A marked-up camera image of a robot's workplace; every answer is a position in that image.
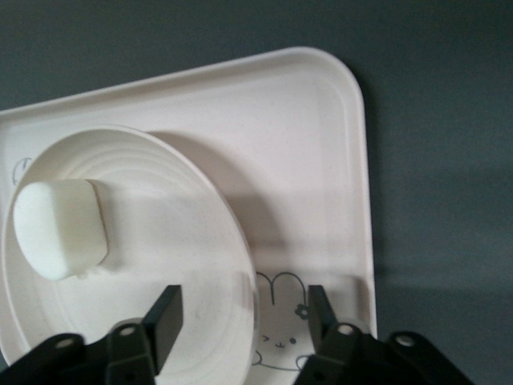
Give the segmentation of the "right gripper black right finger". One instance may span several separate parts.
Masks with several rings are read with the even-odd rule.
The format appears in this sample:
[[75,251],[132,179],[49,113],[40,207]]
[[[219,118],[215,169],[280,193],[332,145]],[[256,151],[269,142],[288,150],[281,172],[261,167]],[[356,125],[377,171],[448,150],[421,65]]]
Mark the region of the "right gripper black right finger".
[[341,322],[322,286],[308,288],[314,353],[296,384],[471,384],[426,337],[394,332],[379,341],[352,322]]

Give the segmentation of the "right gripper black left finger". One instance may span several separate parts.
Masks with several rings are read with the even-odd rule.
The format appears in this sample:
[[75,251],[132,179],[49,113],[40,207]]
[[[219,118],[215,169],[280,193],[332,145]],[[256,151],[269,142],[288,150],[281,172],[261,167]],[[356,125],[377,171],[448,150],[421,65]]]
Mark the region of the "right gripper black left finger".
[[167,286],[140,321],[100,340],[57,334],[1,372],[2,384],[155,384],[184,322],[181,286]]

